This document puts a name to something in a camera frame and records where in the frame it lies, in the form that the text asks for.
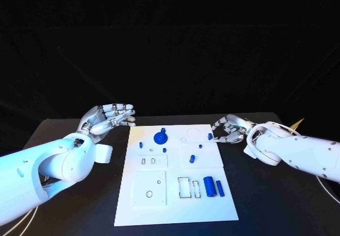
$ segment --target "blue knob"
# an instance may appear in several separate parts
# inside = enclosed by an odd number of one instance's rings
[[[190,163],[193,163],[194,162],[194,155],[191,155],[191,157],[190,157],[190,161],[189,161]]]
[[[165,129],[161,128],[161,131],[154,135],[154,142],[157,144],[164,144],[168,140],[168,136],[165,134]]]

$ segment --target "white board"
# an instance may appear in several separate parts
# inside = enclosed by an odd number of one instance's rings
[[[158,145],[154,135],[161,128],[168,140]],[[209,133],[207,124],[131,127],[115,226],[238,220],[217,145],[207,140]],[[189,162],[190,155],[196,156],[194,163]],[[225,197],[219,193],[207,197],[206,176],[214,182],[220,180]],[[180,198],[178,177],[189,178],[190,198]],[[194,198],[193,181],[199,182],[200,198]]]

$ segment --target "white robotic arm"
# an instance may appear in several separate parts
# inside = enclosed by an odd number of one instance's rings
[[[76,133],[0,157],[0,225],[83,180],[93,162],[109,162],[112,147],[96,143],[115,126],[135,126],[132,114],[132,105],[93,107],[82,117]],[[43,183],[39,173],[49,177]]]
[[[212,130],[222,124],[229,135],[213,138],[216,142],[238,143],[246,137],[245,153],[253,159],[258,158],[272,166],[284,160],[298,170],[340,182],[340,145],[337,142],[301,136],[288,127],[274,122],[255,124],[233,114],[227,114],[212,125]]]

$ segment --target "black table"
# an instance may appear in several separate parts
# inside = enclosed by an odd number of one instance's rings
[[[213,124],[222,116],[138,117],[135,123]],[[279,122],[274,113],[240,116],[258,123]],[[76,130],[78,123],[78,119],[44,120],[26,148],[63,138]],[[109,164],[95,163],[85,180],[39,206],[24,235],[340,235],[340,205],[315,176],[284,162],[274,167],[253,160],[243,153],[245,142],[217,144],[239,221],[114,227],[128,127],[117,127],[102,144],[114,147]],[[17,221],[0,227],[0,235]]]

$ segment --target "robotic hand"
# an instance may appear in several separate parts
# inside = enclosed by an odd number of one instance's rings
[[[216,142],[233,144],[246,138],[248,145],[243,152],[253,159],[258,158],[272,166],[284,160],[295,169],[340,182],[337,142],[301,136],[292,129],[274,122],[256,124],[233,114],[227,114],[212,125],[212,130],[222,124],[227,136],[213,138]]]
[[[83,115],[75,133],[0,157],[0,225],[83,180],[95,162],[109,162],[112,147],[96,143],[114,127],[135,126],[132,114],[129,104],[96,106]],[[43,183],[39,173],[49,177]]]

